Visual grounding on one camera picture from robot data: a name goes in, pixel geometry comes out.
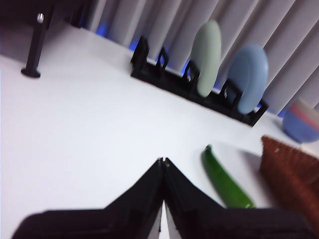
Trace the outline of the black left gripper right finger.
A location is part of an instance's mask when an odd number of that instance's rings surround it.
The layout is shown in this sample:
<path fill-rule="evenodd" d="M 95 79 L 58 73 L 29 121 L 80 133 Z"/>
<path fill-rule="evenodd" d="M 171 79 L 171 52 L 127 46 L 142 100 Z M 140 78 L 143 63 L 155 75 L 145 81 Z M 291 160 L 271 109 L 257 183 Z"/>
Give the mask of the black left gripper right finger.
<path fill-rule="evenodd" d="M 164 160 L 165 204 L 183 239 L 313 239 L 298 213 L 282 209 L 224 208 Z"/>

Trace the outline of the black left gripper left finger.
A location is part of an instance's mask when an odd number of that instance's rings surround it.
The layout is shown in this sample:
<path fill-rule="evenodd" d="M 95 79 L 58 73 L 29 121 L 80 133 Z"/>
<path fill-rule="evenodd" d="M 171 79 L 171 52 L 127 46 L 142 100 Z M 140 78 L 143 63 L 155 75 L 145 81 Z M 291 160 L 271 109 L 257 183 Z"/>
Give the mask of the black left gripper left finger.
<path fill-rule="evenodd" d="M 26 217 L 14 239 L 146 239 L 161 211 L 162 159 L 103 209 L 45 211 Z"/>

